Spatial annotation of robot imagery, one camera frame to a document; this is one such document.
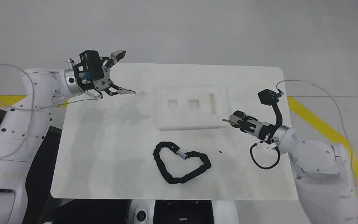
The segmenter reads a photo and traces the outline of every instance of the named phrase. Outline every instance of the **yellow floor marking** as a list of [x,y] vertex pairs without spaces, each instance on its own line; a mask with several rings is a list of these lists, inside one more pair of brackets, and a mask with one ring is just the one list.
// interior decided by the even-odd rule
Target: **yellow floor marking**
[[305,108],[302,104],[296,101],[292,97],[287,98],[289,103],[289,108],[299,117],[301,117],[305,122],[311,125],[314,129],[316,129],[320,134],[324,135],[328,138],[332,143],[342,143],[347,151],[348,155],[351,157],[351,152],[353,151],[353,170],[356,175],[356,179],[358,181],[358,160],[355,155],[355,151],[350,147],[348,140],[342,136],[338,131],[334,130],[331,126],[329,126],[326,122],[324,122],[321,118],[314,115],[311,111]]
[[2,96],[0,96],[0,101],[1,101],[1,102],[4,102],[4,103],[7,104],[7,105],[13,105],[13,104],[19,102],[20,100],[22,100],[22,99],[25,98],[25,97],[26,97],[26,96],[7,96],[7,95],[2,95]]

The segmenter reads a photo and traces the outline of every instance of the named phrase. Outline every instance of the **white tabletop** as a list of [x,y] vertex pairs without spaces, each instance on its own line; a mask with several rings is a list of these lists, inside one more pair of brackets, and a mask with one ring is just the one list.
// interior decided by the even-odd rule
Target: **white tabletop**
[[[287,155],[274,169],[261,170],[249,155],[257,139],[217,122],[241,110],[274,123],[272,108],[261,105],[257,93],[275,88],[283,79],[280,68],[119,63],[111,78],[137,94],[105,95],[98,101],[68,105],[51,187],[53,197],[297,200]],[[216,108],[214,112],[211,108],[210,114],[210,104],[200,92],[211,90]],[[194,101],[200,100],[198,105],[194,102],[194,108],[191,105],[189,112],[183,109],[178,116],[168,113],[167,100],[183,95],[184,100],[189,99],[190,94]],[[170,110],[180,111],[183,99]],[[284,125],[290,126],[286,97],[280,99],[279,107]],[[185,184],[169,185],[152,155],[160,141],[173,142],[182,152],[205,153],[212,167]],[[269,165],[275,156],[272,151],[259,159]],[[201,165],[198,158],[182,160],[166,148],[161,158],[167,170],[178,177]]]

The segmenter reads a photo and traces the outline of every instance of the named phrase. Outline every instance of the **white cable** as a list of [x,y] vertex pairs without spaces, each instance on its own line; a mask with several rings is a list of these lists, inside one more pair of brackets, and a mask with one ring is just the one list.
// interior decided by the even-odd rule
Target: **white cable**
[[352,170],[352,172],[353,172],[353,174],[354,174],[354,176],[355,176],[355,172],[354,172],[354,169],[353,169],[353,156],[354,156],[353,150],[354,150],[354,148],[352,147],[352,144],[351,144],[351,142],[350,142],[349,139],[348,139],[348,135],[347,135],[347,132],[346,132],[346,128],[345,128],[345,125],[343,124],[342,113],[341,113],[340,107],[338,106],[336,100],[333,98],[333,96],[331,96],[331,94],[329,94],[329,93],[328,93],[326,90],[324,90],[323,88],[321,88],[321,87],[319,87],[319,86],[317,86],[317,85],[315,85],[315,84],[313,84],[313,83],[311,83],[311,82],[304,81],[304,80],[282,80],[282,81],[280,81],[280,82],[278,82],[278,83],[276,84],[276,89],[277,89],[277,90],[279,89],[279,88],[278,88],[278,85],[279,85],[280,83],[282,83],[282,82],[287,82],[287,81],[295,81],[295,82],[301,82],[301,83],[310,84],[311,86],[314,86],[314,87],[316,87],[316,88],[322,90],[323,92],[325,92],[325,93],[333,100],[334,104],[335,104],[336,107],[337,107],[338,113],[339,113],[339,115],[340,115],[340,120],[341,120],[341,125],[342,125],[342,129],[343,129],[343,133],[344,133],[344,135],[345,135],[345,137],[346,137],[346,139],[347,139],[347,142],[348,142],[349,147],[351,148],[350,166],[351,166],[351,170]]
[[[27,133],[29,133],[30,127],[31,127],[31,123],[32,123],[32,114],[34,113],[34,99],[35,99],[35,86],[34,86],[34,82],[32,81],[31,77],[29,76],[29,74],[27,74],[24,70],[22,70],[21,68],[17,67],[17,66],[13,66],[12,64],[0,64],[0,66],[8,66],[8,67],[12,67],[12,68],[16,68],[18,70],[20,70],[23,74],[25,74],[25,76],[27,76],[31,82],[31,87],[32,87],[32,97],[31,97],[31,115],[30,115],[30,122],[29,122],[29,126],[27,127]],[[22,140],[20,146],[17,148],[17,150],[13,151],[12,153],[2,156],[0,157],[0,160],[2,160],[3,158],[7,158],[9,156],[12,156],[13,154],[15,154],[23,145],[23,143],[25,142],[25,138]]]

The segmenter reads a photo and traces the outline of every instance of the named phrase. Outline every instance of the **black panel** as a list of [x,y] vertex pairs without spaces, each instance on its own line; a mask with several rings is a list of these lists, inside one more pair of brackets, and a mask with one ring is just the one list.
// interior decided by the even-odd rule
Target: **black panel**
[[210,200],[157,200],[153,224],[214,224]]

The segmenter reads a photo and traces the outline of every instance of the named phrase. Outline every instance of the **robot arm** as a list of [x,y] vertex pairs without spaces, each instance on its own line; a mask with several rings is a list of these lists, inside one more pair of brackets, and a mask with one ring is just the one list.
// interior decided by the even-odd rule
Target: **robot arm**
[[276,94],[263,90],[258,94],[262,104],[273,107],[276,124],[260,122],[242,111],[235,111],[229,120],[234,128],[251,134],[277,150],[277,162],[270,167],[256,165],[262,169],[276,166],[280,154],[289,154],[300,203],[312,224],[358,223],[358,199],[350,159],[341,144],[329,144],[314,139],[300,139],[294,128],[282,125],[282,116],[277,106],[282,92]]
[[0,125],[0,223],[22,222],[27,206],[25,180],[55,106],[81,94],[94,99],[103,98],[102,91],[109,96],[135,94],[115,85],[110,77],[110,68],[124,55],[121,50],[111,57],[100,57],[97,51],[86,50],[80,54],[80,63],[73,65],[69,59],[66,70],[25,70],[31,78],[22,76],[27,97],[8,110]]

